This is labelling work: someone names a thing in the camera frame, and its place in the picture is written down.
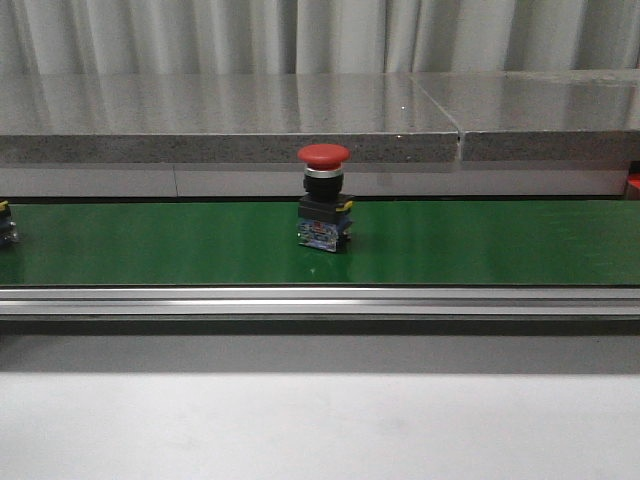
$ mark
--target green conveyor belt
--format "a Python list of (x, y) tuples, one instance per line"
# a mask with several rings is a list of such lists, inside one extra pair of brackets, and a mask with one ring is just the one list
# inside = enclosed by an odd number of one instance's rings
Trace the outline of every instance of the green conveyor belt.
[(359, 202), (347, 254), (295, 202), (13, 205), (0, 284), (638, 285), (640, 202)]

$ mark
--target red mushroom button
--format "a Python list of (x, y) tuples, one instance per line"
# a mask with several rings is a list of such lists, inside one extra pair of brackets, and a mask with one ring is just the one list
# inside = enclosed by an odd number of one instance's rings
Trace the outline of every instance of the red mushroom button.
[(313, 170), (336, 170), (350, 156), (348, 148), (332, 143), (316, 143), (298, 150), (298, 158)]

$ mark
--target yellow terminal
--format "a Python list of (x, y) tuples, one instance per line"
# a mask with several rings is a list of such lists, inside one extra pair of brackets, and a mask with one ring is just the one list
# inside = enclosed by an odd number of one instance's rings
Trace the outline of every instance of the yellow terminal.
[(347, 203), (345, 203), (341, 207), (336, 207), (336, 212), (345, 212), (349, 210), (351, 207), (353, 207), (353, 200), (349, 200)]

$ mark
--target silver metal ring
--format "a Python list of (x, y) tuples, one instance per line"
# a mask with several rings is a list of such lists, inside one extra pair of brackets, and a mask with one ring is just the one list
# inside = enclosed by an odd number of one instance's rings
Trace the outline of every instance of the silver metal ring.
[(335, 178), (342, 175), (342, 167), (338, 167), (335, 170), (314, 170), (313, 168), (306, 167), (304, 174), (313, 178)]

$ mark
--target conveyor belt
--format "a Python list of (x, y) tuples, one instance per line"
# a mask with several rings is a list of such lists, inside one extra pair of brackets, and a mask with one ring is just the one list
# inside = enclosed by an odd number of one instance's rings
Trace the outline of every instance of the conveyor belt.
[(366, 201), (347, 254), (296, 244), (295, 202), (15, 205), (2, 318), (640, 318), (640, 204)]

